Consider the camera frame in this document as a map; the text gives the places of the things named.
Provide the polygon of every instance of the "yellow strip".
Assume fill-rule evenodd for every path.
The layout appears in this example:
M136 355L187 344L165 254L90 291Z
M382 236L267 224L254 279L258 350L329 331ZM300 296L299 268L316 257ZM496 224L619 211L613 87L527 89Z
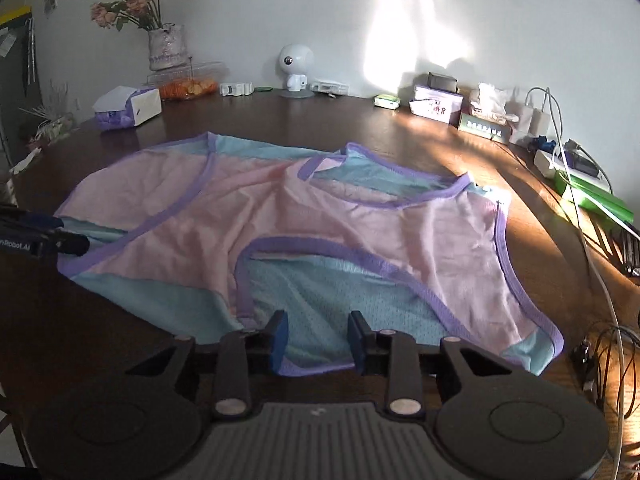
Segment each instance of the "yellow strip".
M11 12L8 12L0 16L0 25L4 25L6 22L10 22L15 18L19 18L20 16L29 14L30 12L31 12L31 6L28 6L28 5L12 10Z

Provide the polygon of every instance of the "white and purple box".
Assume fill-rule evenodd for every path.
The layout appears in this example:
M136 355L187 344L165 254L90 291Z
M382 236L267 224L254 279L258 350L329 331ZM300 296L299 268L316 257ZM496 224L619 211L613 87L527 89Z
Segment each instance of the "white and purple box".
M102 131L140 126L161 112L162 101L157 88L138 90L118 86L94 104L95 120Z
M414 100L409 102L409 107L415 115L457 126L462 109L462 95L416 86Z

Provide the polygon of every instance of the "pink and blue garment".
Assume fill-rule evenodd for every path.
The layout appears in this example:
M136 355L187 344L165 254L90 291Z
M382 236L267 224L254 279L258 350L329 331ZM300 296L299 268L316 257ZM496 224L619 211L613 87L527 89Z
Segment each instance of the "pink and blue garment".
M289 314L280 373L353 365L346 319L472 341L539 374L562 336L511 267L510 195L468 174L205 134L88 176L60 207L91 250L59 270L142 319L211 343Z

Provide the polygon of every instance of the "light blue fabric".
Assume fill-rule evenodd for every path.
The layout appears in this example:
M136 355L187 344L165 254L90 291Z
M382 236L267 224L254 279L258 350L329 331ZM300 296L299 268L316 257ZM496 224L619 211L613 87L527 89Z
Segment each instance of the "light blue fabric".
M159 146L153 150L180 150L205 155L207 139ZM328 155L305 148L284 148L263 142L217 136L216 152L225 155L289 159ZM338 180L399 198L449 185L449 179L425 180L381 166L355 150L346 150L346 161L314 178ZM488 189L471 185L472 192ZM92 247L116 241L123 231L65 218L65 228L90 238ZM412 334L419 343L438 344L447 335L431 307L408 288L384 280L351 263L324 256L256 255L248 263L256 321L264 324L275 310L289 314L289 346L286 357L300 367L316 367L344 361L350 356L346 339L347 316L360 310L374 330L393 328ZM110 274L84 273L74 279L148 322L171 333L188 333L199 343L210 343L241 327L228 314L223 298L207 290L151 280L130 280ZM503 352L539 374L551 361L554 347L542 330Z

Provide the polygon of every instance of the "white flower vase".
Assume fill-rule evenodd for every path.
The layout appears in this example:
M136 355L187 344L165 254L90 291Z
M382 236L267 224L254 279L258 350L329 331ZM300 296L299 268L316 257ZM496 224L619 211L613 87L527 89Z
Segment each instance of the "white flower vase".
M188 62L183 25L167 25L148 33L150 70L164 70Z

